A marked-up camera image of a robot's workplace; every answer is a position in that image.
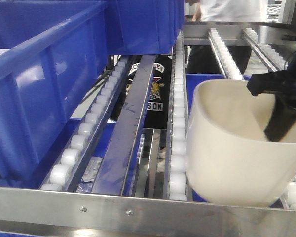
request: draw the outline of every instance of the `blue bin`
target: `blue bin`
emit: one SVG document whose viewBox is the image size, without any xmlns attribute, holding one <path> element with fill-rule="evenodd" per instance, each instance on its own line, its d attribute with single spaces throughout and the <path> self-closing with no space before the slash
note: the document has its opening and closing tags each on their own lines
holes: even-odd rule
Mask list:
<svg viewBox="0 0 296 237">
<path fill-rule="evenodd" d="M 0 179 L 35 169 L 104 68 L 106 7 L 0 1 Z"/>
<path fill-rule="evenodd" d="M 184 0 L 106 0 L 108 53 L 169 53 L 183 26 Z"/>
</svg>

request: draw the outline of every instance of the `black t-shirt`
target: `black t-shirt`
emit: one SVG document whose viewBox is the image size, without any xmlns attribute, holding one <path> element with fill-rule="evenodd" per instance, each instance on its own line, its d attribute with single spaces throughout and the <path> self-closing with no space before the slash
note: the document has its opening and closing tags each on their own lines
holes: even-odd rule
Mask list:
<svg viewBox="0 0 296 237">
<path fill-rule="evenodd" d="M 130 68 L 124 90 L 121 92 L 116 106 L 112 112 L 112 119 L 117 120 L 124 104 L 128 91 L 131 88 L 135 73 L 138 69 L 141 56 L 137 56 Z M 170 79 L 172 60 L 168 56 L 157 55 L 151 93 L 148 99 L 147 115 L 144 123 L 145 128 L 167 128 Z"/>
</svg>

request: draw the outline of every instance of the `screw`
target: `screw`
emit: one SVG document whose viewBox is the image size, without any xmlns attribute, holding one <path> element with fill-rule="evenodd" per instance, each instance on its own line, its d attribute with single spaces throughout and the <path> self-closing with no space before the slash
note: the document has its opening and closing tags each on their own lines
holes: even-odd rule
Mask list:
<svg viewBox="0 0 296 237">
<path fill-rule="evenodd" d="M 127 211 L 126 211 L 126 215 L 128 215 L 128 216 L 132 216 L 132 215 L 134 215 L 134 213 L 133 213 L 132 210 L 127 210 Z"/>
<path fill-rule="evenodd" d="M 85 206 L 80 207 L 80 211 L 81 212 L 87 212 L 88 208 L 86 208 Z"/>
</svg>

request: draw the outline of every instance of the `metal bar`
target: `metal bar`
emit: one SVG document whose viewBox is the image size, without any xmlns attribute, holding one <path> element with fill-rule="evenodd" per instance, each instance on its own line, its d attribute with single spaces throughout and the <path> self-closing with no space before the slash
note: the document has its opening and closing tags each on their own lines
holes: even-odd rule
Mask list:
<svg viewBox="0 0 296 237">
<path fill-rule="evenodd" d="M 47 225 L 49 236 L 64 234 L 64 228 L 76 236 L 81 229 L 172 237 L 296 236 L 291 210 L 0 187 L 0 231 L 9 232 L 5 221 L 15 222 L 23 234 Z"/>
<path fill-rule="evenodd" d="M 144 123 L 155 57 L 155 55 L 142 56 L 94 182 L 92 193 L 113 195 L 123 193 L 130 160 Z"/>
<path fill-rule="evenodd" d="M 15 221 L 0 221 L 0 232 L 22 233 L 32 236 L 65 236 L 65 237 L 151 237 L 140 233 L 126 233 L 122 231 L 94 230 L 42 224 L 30 224 Z"/>
<path fill-rule="evenodd" d="M 70 192 L 76 191 L 76 188 L 77 188 L 79 182 L 81 181 L 83 173 L 84 173 L 84 171 L 91 159 L 92 153 L 94 152 L 94 149 L 95 149 L 96 145 L 98 144 L 98 141 L 99 141 L 101 133 L 104 129 L 104 126 L 111 115 L 114 105 L 118 99 L 118 95 L 119 95 L 121 89 L 123 88 L 123 84 L 124 84 L 123 79 L 126 79 L 127 72 L 128 72 L 130 65 L 131 65 L 131 59 L 128 58 L 127 64 L 124 68 L 124 71 L 122 72 L 122 74 L 117 82 L 118 84 L 116 85 L 115 89 L 113 90 L 112 96 L 109 98 L 108 105 L 104 109 L 104 111 L 101 113 L 101 115 L 100 115 L 101 118 L 97 122 L 96 128 L 94 129 L 93 133 L 90 135 L 88 143 L 86 144 L 85 148 L 81 151 L 81 158 L 77 161 L 77 163 L 73 167 L 71 176 L 68 178 L 67 182 L 63 186 L 63 189 L 62 189 L 63 191 L 70 191 Z M 82 122 L 84 122 L 84 118 L 85 118 L 85 116 L 81 119 L 81 122 L 79 123 L 79 125 Z M 73 135 L 77 134 L 77 131 L 79 129 L 79 125 L 77 126 L 76 130 L 73 132 Z M 64 149 L 70 147 L 70 142 L 71 142 L 71 139 L 69 139 L 69 141 L 65 145 Z M 63 152 L 60 153 L 60 155 L 56 159 L 54 165 L 60 164 L 62 153 Z M 51 170 L 49 171 L 49 173 L 47 174 L 47 176 L 43 180 L 42 185 L 49 182 L 50 174 L 51 174 Z"/>
<path fill-rule="evenodd" d="M 158 166 L 159 156 L 159 143 L 160 143 L 160 129 L 154 129 L 151 138 L 151 147 L 148 164 L 148 198 L 153 198 L 154 186 L 156 181 L 156 173 Z"/>
<path fill-rule="evenodd" d="M 279 71 L 281 68 L 279 68 L 272 60 L 271 58 L 263 52 L 263 50 L 260 49 L 258 43 L 253 40 L 249 34 L 246 31 L 243 31 L 243 38 L 248 43 L 250 48 L 254 51 L 254 53 L 259 57 L 259 59 L 266 65 L 266 67 L 272 71 Z"/>
</svg>

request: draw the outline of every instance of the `person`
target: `person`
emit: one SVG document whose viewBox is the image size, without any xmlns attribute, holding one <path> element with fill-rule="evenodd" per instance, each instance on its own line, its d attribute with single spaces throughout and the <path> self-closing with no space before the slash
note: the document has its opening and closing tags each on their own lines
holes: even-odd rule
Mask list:
<svg viewBox="0 0 296 237">
<path fill-rule="evenodd" d="M 199 3 L 192 21 L 264 22 L 267 0 L 185 0 Z M 244 74 L 251 56 L 249 46 L 227 47 L 239 71 Z M 208 45 L 193 46 L 188 58 L 187 73 L 220 73 L 212 49 Z"/>
<path fill-rule="evenodd" d="M 124 88 L 111 114 L 111 119 L 117 121 L 124 101 L 132 86 L 138 69 L 141 55 L 137 55 L 128 73 Z M 151 91 L 147 104 L 144 128 L 166 129 L 168 121 L 169 93 L 172 59 L 165 55 L 157 55 L 153 74 Z"/>
</svg>

